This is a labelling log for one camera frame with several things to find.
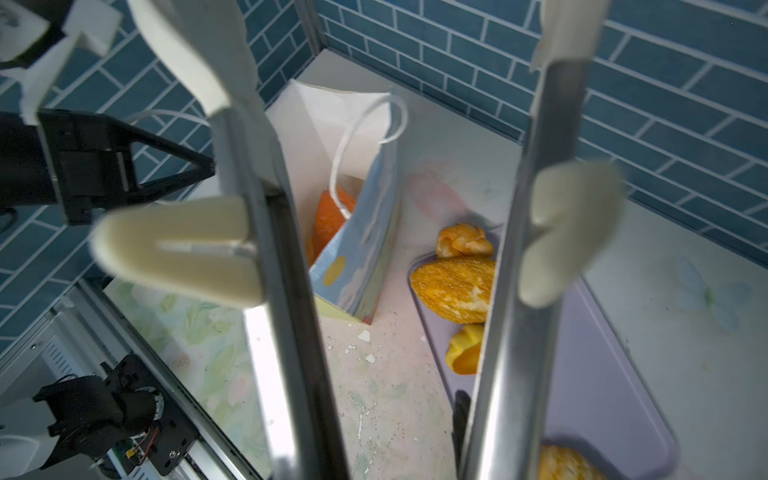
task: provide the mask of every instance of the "beige silicone pad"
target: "beige silicone pad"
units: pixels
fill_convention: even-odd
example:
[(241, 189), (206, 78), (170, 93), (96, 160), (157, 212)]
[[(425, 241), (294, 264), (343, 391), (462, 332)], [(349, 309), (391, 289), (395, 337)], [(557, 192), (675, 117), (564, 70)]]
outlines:
[(518, 294), (542, 308), (560, 297), (618, 225), (621, 176), (608, 162), (567, 162), (539, 172), (531, 222), (545, 230), (523, 253)]
[(263, 302), (253, 258), (185, 253), (172, 245), (222, 245), (248, 238), (240, 197), (135, 207), (108, 214), (95, 227), (91, 250), (104, 271), (131, 282), (236, 308)]

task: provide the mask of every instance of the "lavender tray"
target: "lavender tray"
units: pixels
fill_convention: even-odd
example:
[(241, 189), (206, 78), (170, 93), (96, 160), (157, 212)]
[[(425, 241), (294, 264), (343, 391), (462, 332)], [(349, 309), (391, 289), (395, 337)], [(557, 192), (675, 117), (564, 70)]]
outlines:
[[(498, 246), (498, 235), (488, 238)], [(409, 277), (436, 259), (419, 258)], [(411, 293), (451, 402), (457, 390), (471, 396), (475, 376), (457, 375), (445, 364), (449, 341), (462, 326)], [(575, 447), (611, 479), (663, 478), (677, 465), (669, 429), (582, 278), (563, 299), (543, 441)]]

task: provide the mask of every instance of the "gift bag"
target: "gift bag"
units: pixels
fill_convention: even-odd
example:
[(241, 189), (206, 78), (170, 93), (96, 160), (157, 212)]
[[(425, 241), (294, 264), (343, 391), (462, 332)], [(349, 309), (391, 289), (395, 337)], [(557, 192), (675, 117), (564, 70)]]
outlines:
[(323, 191), (339, 186), (356, 198), (354, 212), (310, 267), (310, 279), (319, 315), (370, 324), (397, 233), (396, 138), (407, 123), (405, 103), (388, 93), (292, 80), (267, 117), (283, 149), (303, 245), (311, 242)]

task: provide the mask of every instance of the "orange object in bag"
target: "orange object in bag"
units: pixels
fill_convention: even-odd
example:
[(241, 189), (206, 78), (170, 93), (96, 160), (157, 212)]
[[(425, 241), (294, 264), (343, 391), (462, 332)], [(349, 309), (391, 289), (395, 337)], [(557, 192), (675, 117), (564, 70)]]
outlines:
[[(347, 209), (354, 213), (357, 200), (352, 198), (347, 192), (340, 187), (337, 188), (339, 193), (339, 200), (344, 204)], [(333, 202), (331, 194), (328, 190), (325, 190), (320, 195), (320, 202), (317, 204), (317, 213), (315, 213), (315, 229), (312, 232), (312, 242), (307, 248), (307, 259), (310, 261), (310, 265), (315, 263), (317, 257), (323, 252), (323, 248), (326, 247), (328, 242), (331, 241), (336, 232), (338, 232), (344, 225), (346, 220), (341, 214), (341, 210)]]

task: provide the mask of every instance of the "bag handle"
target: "bag handle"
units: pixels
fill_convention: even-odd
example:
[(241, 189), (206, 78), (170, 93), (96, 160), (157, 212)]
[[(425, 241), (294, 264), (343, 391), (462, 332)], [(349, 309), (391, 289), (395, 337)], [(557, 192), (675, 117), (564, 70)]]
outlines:
[(398, 137), (400, 137), (400, 135), (402, 135), (402, 132), (406, 129), (406, 126), (408, 126), (408, 108), (406, 106), (406, 101), (397, 95), (387, 94), (374, 100), (374, 102), (368, 105), (368, 107), (366, 107), (366, 109), (363, 110), (360, 115), (358, 115), (354, 122), (349, 124), (348, 128), (344, 132), (344, 135), (341, 136), (341, 141), (339, 142), (339, 146), (336, 148), (336, 153), (333, 155), (333, 163), (331, 165), (331, 178), (329, 182), (329, 193), (333, 199), (333, 203), (336, 204), (336, 206), (339, 208), (339, 211), (344, 216), (344, 220), (349, 220), (352, 216), (352, 213), (349, 211), (349, 209), (347, 209), (346, 205), (343, 204), (341, 200), (339, 200), (339, 193), (336, 191), (336, 182), (339, 179), (339, 168), (341, 167), (341, 160), (343, 159), (346, 148), (349, 146), (349, 141), (352, 140), (352, 137), (357, 132), (357, 129), (360, 128), (360, 125), (362, 125), (362, 123), (368, 118), (369, 115), (371, 115), (375, 109), (383, 104), (395, 104), (400, 108), (400, 125), (397, 127), (397, 130), (395, 130), (395, 133), (380, 140), (379, 145), (384, 145), (391, 141), (395, 141), (398, 139)]

